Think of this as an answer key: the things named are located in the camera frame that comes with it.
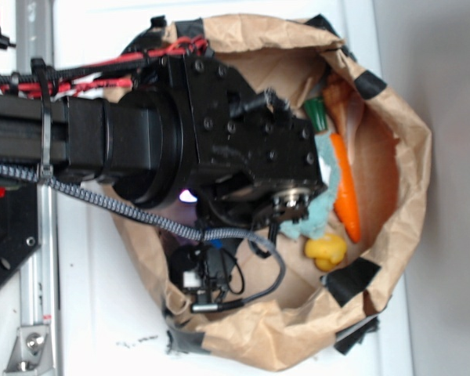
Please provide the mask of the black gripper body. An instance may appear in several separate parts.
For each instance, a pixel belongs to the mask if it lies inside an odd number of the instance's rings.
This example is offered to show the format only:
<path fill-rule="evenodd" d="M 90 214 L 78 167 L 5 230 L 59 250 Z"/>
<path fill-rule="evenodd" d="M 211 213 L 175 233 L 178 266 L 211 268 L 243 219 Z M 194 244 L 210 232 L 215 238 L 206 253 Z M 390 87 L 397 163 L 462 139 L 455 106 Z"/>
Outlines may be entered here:
<path fill-rule="evenodd" d="M 272 89 L 213 58 L 156 65 L 156 205 L 190 190 L 213 226 L 259 230 L 309 216 L 325 190 L 312 125 Z"/>

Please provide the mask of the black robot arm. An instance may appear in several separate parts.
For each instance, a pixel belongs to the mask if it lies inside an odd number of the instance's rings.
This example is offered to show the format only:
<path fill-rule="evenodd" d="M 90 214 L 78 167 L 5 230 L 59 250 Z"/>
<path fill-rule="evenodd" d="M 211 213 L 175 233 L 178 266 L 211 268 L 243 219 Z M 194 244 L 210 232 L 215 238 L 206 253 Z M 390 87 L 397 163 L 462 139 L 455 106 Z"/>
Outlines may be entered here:
<path fill-rule="evenodd" d="M 249 230 L 306 218 L 326 188 L 312 125 L 203 56 L 149 62 L 116 103 L 0 96 L 0 163 L 106 183 L 145 209 L 189 190 L 209 226 Z"/>

